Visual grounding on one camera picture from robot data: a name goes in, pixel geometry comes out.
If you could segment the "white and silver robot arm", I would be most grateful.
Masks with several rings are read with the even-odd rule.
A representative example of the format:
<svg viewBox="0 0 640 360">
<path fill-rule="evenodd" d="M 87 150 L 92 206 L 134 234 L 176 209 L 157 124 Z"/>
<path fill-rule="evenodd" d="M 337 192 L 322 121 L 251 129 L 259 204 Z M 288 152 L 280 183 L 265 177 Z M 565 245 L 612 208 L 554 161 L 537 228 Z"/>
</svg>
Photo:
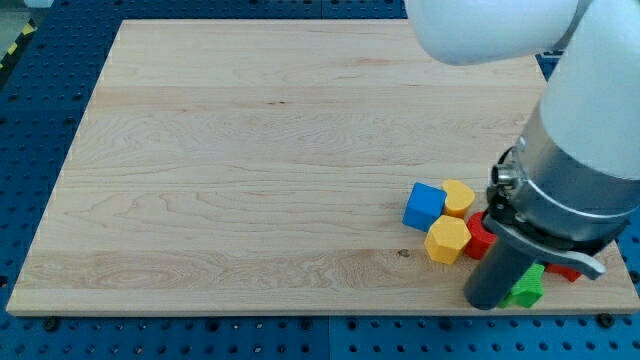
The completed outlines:
<svg viewBox="0 0 640 360">
<path fill-rule="evenodd" d="M 639 5 L 635 1 L 410 1 L 434 59 L 466 66 L 558 50 L 516 143 L 494 166 L 471 276 L 513 283 L 534 262 L 595 278 L 594 256 L 639 207 Z"/>
</svg>

